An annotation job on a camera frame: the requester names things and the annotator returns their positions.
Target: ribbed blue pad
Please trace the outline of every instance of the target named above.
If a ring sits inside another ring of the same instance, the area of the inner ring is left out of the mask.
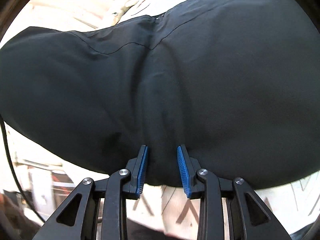
[[[146,179],[147,163],[148,163],[148,147],[144,149],[141,165],[139,168],[139,173],[137,176],[137,190],[136,190],[137,197],[139,197],[143,191],[143,185]]]
[[[189,176],[186,162],[184,160],[183,153],[180,146],[178,147],[178,150],[177,150],[177,157],[178,157],[178,165],[180,170],[183,191],[187,195],[187,198],[189,198],[191,196],[190,176]]]

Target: blue rubber grip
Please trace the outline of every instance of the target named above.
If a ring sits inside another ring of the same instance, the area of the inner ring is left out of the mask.
[[[186,162],[183,157],[182,149],[179,146],[177,150],[178,165],[180,170],[180,177],[182,181],[183,191],[187,195],[187,198],[191,197],[190,176],[187,169]]]
[[[148,147],[146,146],[146,148],[144,149],[141,165],[140,165],[138,176],[137,176],[137,190],[136,190],[137,197],[139,197],[143,191],[143,185],[146,179],[147,163],[148,163]]]

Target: black tool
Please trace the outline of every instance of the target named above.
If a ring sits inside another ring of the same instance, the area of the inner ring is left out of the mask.
[[[291,240],[270,209],[242,178],[218,178],[178,147],[184,192],[201,199],[197,240],[224,240],[222,199],[227,200],[230,240]]]
[[[44,223],[33,240],[95,240],[100,199],[105,198],[101,240],[127,240],[126,199],[138,199],[147,170],[148,147],[108,179],[84,179]]]

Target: triangular cutout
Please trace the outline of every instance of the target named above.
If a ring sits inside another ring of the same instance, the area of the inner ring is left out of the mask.
[[[245,194],[250,220],[253,226],[258,226],[269,221],[264,211],[259,207],[256,201],[248,193]]]
[[[74,226],[82,195],[76,194],[64,210],[58,215],[57,222],[66,226]]]

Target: round metal bolt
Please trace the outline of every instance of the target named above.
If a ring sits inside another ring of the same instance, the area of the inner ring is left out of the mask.
[[[236,184],[244,184],[244,179],[242,179],[242,178],[236,178],[235,179],[235,181],[236,181]]]
[[[92,179],[90,179],[90,178],[85,178],[85,179],[82,181],[82,183],[85,184],[85,185],[89,185],[89,184],[91,184],[91,182],[92,182]]]
[[[129,171],[127,169],[122,169],[122,170],[119,170],[119,174],[121,176],[124,176],[124,175],[127,175],[129,173]]]
[[[208,174],[208,170],[206,170],[206,169],[199,169],[198,172],[200,175],[207,175]]]

